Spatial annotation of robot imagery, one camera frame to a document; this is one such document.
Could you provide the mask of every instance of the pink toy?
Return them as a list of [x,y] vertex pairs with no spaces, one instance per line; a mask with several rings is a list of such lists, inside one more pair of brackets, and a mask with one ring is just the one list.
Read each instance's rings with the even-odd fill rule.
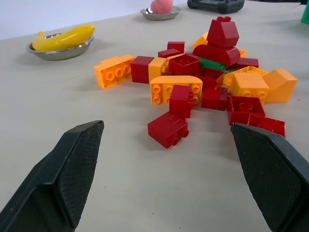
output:
[[172,8],[173,0],[154,0],[151,3],[151,10],[155,14],[168,14]]

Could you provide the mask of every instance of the toy banana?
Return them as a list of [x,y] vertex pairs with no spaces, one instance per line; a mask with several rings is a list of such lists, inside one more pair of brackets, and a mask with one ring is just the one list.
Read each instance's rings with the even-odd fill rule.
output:
[[94,30],[93,25],[86,24],[51,38],[45,38],[44,32],[40,31],[32,47],[37,51],[56,51],[76,47],[86,42]]

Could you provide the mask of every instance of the table surface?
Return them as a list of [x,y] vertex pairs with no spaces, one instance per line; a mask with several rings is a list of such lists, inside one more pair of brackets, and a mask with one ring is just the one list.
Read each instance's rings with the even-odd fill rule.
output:
[[[104,120],[95,179],[77,232],[269,232],[246,184],[227,113],[195,107],[190,135],[165,149],[147,123],[168,110],[150,104],[149,86],[131,80],[101,90],[93,66],[112,56],[156,56],[168,41],[186,49],[209,29],[215,13],[190,10],[171,21],[134,14],[95,22],[89,50],[64,61],[25,51],[35,36],[0,42],[0,209],[30,169],[76,125]],[[232,14],[239,49],[260,68],[286,68],[299,82],[288,103],[266,104],[286,121],[287,139],[309,155],[309,26],[297,3],[247,1]]]

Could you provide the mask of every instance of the silver bowl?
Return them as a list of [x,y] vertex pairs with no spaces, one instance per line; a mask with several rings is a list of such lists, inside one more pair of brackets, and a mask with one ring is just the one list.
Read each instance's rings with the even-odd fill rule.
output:
[[[45,36],[45,38],[52,38],[56,35],[49,35]],[[76,57],[87,51],[89,48],[91,42],[93,41],[94,37],[93,35],[83,44],[77,46],[77,47],[72,47],[69,49],[64,49],[64,50],[57,50],[57,51],[36,51],[32,47],[32,43],[29,43],[26,47],[26,50],[32,54],[35,54],[37,57],[40,57],[45,60],[62,60],[62,59],[69,59],[72,57]]]
[[170,13],[168,14],[154,14],[151,10],[151,8],[145,8],[140,11],[143,16],[152,21],[163,21],[163,20],[170,20],[174,19],[178,13],[181,11],[181,9],[177,6],[173,6],[173,9]]

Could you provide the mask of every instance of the green object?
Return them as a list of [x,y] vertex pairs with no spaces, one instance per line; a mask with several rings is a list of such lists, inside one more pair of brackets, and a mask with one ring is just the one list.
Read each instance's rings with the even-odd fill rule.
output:
[[301,21],[303,23],[309,24],[309,1],[307,2],[307,6],[305,8],[305,11],[304,11],[304,14],[303,14]]
[[201,61],[201,69],[210,68],[210,69],[215,69],[215,70],[220,70],[220,71],[226,71],[226,66],[223,64],[220,64],[218,62],[215,62],[209,59],[204,59],[202,57],[199,57],[198,59]]

